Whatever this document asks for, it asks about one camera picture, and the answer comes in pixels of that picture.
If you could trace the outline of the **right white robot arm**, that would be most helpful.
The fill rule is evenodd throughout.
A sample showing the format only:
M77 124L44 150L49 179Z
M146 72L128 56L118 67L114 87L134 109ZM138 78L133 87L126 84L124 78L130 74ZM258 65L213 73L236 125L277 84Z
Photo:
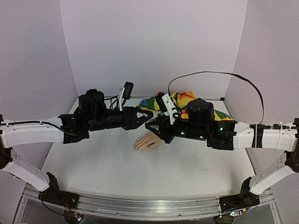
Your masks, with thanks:
M219 150L266 148L283 154L267 169L243 181L240 193L219 198L222 214L236 214L260 204L259 196L285 177L299 171L299 120L289 124L246 124L234 120L216 121L214 105L203 99L187 104L188 119L179 118L174 103L163 96L167 115L145 124L146 129L169 144L174 137L205 141Z

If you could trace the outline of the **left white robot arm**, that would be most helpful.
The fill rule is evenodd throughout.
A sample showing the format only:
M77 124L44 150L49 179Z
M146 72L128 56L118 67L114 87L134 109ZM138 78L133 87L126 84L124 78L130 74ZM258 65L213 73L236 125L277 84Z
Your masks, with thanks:
M119 105L109 109L104 94L88 90L78 98L73 114L42 120L0 120L0 169L25 181L39 191L43 203L75 209L79 195L61 190L57 178L26 162L13 150L14 146L33 143L77 143L90 137L89 133L106 129L135 130L153 118L153 112L133 106Z

